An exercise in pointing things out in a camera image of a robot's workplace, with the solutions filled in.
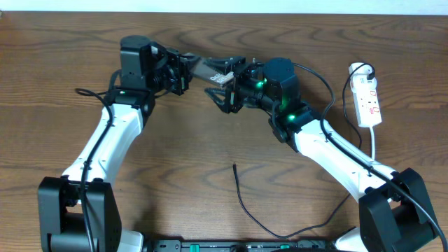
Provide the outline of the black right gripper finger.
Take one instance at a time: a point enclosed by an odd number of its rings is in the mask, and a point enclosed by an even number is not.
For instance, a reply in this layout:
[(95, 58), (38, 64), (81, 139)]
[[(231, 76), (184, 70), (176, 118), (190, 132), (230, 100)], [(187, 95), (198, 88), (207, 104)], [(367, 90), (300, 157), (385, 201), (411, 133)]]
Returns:
[(206, 59), (206, 65), (217, 72), (231, 72), (234, 70), (234, 58), (210, 57)]
[(231, 109), (230, 97), (231, 92), (228, 89), (220, 89), (208, 87), (204, 90), (206, 95), (214, 102), (215, 105), (224, 113), (229, 113)]

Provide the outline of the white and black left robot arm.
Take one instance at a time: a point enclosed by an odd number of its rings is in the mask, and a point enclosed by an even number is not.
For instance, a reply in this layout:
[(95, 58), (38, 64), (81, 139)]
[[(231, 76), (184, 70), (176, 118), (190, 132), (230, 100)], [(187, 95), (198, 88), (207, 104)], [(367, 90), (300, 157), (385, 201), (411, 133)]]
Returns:
[(132, 142), (142, 133), (155, 100), (182, 95), (200, 56), (181, 54), (145, 36), (120, 40), (121, 68), (96, 97), (101, 119), (78, 158), (60, 177), (45, 177), (38, 187), (43, 251), (147, 251), (142, 233), (122, 227), (113, 184)]

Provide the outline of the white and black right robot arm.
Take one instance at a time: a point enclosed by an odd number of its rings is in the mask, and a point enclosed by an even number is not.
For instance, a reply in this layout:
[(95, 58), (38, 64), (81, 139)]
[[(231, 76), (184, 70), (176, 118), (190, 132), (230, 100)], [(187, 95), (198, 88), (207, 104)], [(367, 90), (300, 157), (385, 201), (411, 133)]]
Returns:
[(321, 165), (356, 200), (359, 225), (336, 238), (332, 250), (416, 251), (434, 239), (447, 243), (422, 177), (376, 161), (338, 134), (302, 98), (296, 63), (230, 57), (204, 64), (213, 83), (206, 93), (222, 112), (264, 110), (281, 143)]

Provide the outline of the white power strip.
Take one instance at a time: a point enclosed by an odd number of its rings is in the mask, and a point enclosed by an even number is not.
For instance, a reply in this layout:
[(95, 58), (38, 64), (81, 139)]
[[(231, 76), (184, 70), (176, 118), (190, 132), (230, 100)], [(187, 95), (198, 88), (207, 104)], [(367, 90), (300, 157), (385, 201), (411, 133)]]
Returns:
[(377, 95), (377, 79), (369, 64), (355, 62), (349, 67), (349, 85), (359, 127), (374, 127), (382, 122)]

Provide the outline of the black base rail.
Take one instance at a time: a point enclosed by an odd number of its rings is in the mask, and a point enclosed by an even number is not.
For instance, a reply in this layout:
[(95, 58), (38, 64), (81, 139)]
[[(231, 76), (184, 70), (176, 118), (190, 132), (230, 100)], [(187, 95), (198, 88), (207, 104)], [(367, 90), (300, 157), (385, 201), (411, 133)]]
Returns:
[(336, 251), (325, 240), (299, 241), (180, 241), (175, 239), (149, 240), (143, 243), (144, 252), (270, 252), (270, 251)]

